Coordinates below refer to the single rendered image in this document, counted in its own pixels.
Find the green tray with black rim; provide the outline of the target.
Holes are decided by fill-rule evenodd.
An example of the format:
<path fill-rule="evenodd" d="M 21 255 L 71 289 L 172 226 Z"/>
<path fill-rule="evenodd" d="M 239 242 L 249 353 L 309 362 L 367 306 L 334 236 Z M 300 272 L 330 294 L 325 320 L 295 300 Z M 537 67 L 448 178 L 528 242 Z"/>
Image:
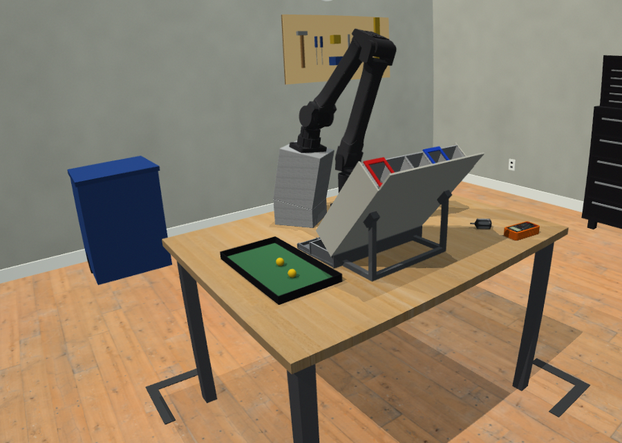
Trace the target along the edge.
<path fill-rule="evenodd" d="M 221 251 L 220 259 L 278 305 L 342 282 L 342 273 L 276 236 Z"/>

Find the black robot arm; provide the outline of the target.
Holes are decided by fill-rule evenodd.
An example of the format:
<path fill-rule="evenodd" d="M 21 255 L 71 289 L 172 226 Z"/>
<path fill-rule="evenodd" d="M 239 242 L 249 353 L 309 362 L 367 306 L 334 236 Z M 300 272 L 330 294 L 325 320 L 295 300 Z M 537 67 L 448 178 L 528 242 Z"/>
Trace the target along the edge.
<path fill-rule="evenodd" d="M 333 123 L 334 113 L 337 110 L 335 103 L 363 62 L 350 119 L 335 156 L 335 170 L 341 171 L 338 173 L 340 189 L 362 159 L 364 136 L 381 78 L 387 66 L 393 65 L 397 50 L 391 40 L 375 32 L 355 28 L 352 35 L 347 51 L 322 91 L 313 102 L 309 101 L 307 106 L 301 108 L 299 112 L 301 133 L 297 142 L 290 142 L 290 148 L 300 153 L 326 152 L 327 147 L 320 144 L 320 131 Z"/>

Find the red square band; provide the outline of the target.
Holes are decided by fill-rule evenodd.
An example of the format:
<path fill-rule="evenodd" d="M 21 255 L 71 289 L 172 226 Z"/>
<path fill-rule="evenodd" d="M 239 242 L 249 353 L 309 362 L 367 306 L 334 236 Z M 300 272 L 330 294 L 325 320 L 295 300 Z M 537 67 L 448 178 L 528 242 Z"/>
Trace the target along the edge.
<path fill-rule="evenodd" d="M 379 186 L 381 186 L 382 183 L 380 183 L 379 179 L 377 178 L 377 176 L 375 175 L 375 173 L 373 172 L 373 170 L 370 168 L 370 164 L 377 164 L 380 162 L 384 162 L 384 164 L 387 166 L 387 168 L 389 169 L 389 171 L 391 173 L 394 173 L 393 169 L 390 167 L 390 165 L 388 164 L 388 162 L 386 161 L 386 159 L 383 158 L 377 158 L 377 159 L 373 159 L 373 160 L 367 160 L 367 161 L 363 161 L 363 163 L 365 164 L 366 168 L 369 170 L 370 174 L 372 175 L 372 177 L 375 179 L 375 181 L 377 182 L 377 184 Z"/>

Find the orange pocket multimeter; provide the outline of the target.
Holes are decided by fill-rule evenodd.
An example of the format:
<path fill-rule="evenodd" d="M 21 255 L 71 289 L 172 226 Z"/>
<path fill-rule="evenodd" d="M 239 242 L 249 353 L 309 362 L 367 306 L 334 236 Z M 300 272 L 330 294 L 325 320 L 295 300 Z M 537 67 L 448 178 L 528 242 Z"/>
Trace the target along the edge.
<path fill-rule="evenodd" d="M 505 227 L 504 236 L 515 241 L 539 234 L 540 226 L 529 221 Z"/>

